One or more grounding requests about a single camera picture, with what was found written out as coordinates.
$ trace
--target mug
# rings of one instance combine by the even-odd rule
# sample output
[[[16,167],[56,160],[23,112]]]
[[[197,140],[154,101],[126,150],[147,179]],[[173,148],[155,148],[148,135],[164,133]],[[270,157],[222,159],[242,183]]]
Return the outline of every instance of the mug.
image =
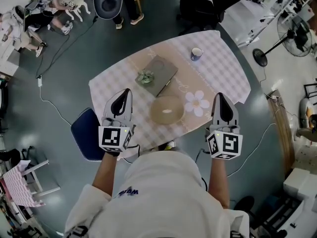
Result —
[[[200,48],[193,48],[191,52],[191,59],[193,61],[197,61],[202,55],[204,51],[202,51]]]

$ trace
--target electric fan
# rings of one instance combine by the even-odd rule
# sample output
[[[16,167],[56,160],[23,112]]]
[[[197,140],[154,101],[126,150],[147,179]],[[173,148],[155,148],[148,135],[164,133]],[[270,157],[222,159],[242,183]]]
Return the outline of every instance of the electric fan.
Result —
[[[312,34],[309,25],[294,13],[281,14],[277,21],[279,42],[267,52],[253,50],[253,57],[258,65],[267,66],[266,55],[283,44],[286,50],[295,57],[305,57],[312,49]]]

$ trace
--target gray floor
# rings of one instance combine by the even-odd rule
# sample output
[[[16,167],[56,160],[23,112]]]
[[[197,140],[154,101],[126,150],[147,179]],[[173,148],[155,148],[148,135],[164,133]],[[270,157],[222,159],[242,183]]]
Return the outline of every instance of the gray floor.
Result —
[[[93,11],[91,0],[86,1]],[[137,26],[128,24],[128,17],[124,12],[125,22],[120,31],[115,29],[111,21],[99,19],[44,75],[42,97],[54,102],[71,123],[86,107],[93,107],[88,87],[90,79],[140,49],[176,37],[186,26],[185,22],[175,20],[179,0],[142,0],[142,8],[145,19]],[[83,12],[82,15],[84,22],[74,23],[70,39],[62,50],[91,25],[94,13],[87,15]],[[61,16],[62,21],[67,19],[67,16]],[[241,63],[252,89],[246,103],[237,104],[244,141],[242,156],[227,163],[227,173],[230,174],[242,165],[257,146],[264,130],[272,123],[272,114],[246,59],[223,29],[219,28],[219,31]],[[49,66],[53,55],[66,37],[46,30],[40,34],[50,45],[44,53],[40,70],[43,71]],[[82,158],[69,126],[50,104],[41,101],[35,79],[40,61],[40,58],[36,59],[28,50],[21,54],[21,66],[9,84],[9,107],[6,115],[9,130],[4,138],[7,149],[21,150],[34,145],[39,161],[49,159],[50,165],[39,169],[38,177],[44,189],[50,189],[58,183],[61,190],[44,196],[42,199],[46,206],[34,208],[34,212],[40,221],[53,230],[63,232],[69,211],[84,184],[91,183],[99,164],[87,162]],[[192,158],[196,158],[200,148],[207,148],[204,134],[204,128],[199,128],[178,139],[178,146]],[[207,182],[210,163],[209,155],[202,154],[198,159],[198,166]],[[128,167],[124,161],[119,161],[115,192]],[[271,126],[257,151],[238,173],[229,178],[232,206],[243,196],[252,195],[256,199],[257,207],[267,195],[280,188],[282,182],[281,152],[276,128]]]

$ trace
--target white sneaker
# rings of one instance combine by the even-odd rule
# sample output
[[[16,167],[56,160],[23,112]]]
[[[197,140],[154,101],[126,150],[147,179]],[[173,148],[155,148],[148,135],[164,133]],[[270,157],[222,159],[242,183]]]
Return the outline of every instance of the white sneaker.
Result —
[[[43,50],[43,46],[39,46],[39,49],[38,49],[38,50],[35,50],[35,53],[36,53],[36,57],[37,57],[37,58],[40,56],[42,50]]]
[[[142,13],[136,20],[131,20],[131,25],[136,25],[144,18],[144,14]]]
[[[64,35],[69,34],[70,30],[73,28],[73,23],[70,22],[69,24],[64,26],[64,30],[62,30]]]
[[[170,141],[170,142],[167,143],[167,145],[166,145],[164,151],[170,150],[170,149],[172,149],[172,148],[174,148],[174,147],[176,147],[176,143],[175,143],[174,140],[172,140],[172,141]]]
[[[124,18],[123,18],[123,17],[121,17],[121,23],[120,23],[120,24],[116,24],[116,25],[115,25],[115,28],[116,28],[117,30],[119,30],[119,29],[121,29],[121,28],[122,28],[122,23],[123,23],[123,20],[124,20]]]

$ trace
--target gray book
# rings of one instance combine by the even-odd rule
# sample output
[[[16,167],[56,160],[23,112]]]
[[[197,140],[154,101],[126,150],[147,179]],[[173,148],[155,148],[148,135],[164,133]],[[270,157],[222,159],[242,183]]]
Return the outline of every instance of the gray book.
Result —
[[[168,60],[160,56],[155,56],[144,68],[144,71],[148,70],[154,74],[154,80],[152,82],[142,84],[138,81],[138,77],[135,79],[135,82],[157,97],[164,87],[170,83],[170,80],[176,74],[178,68]]]

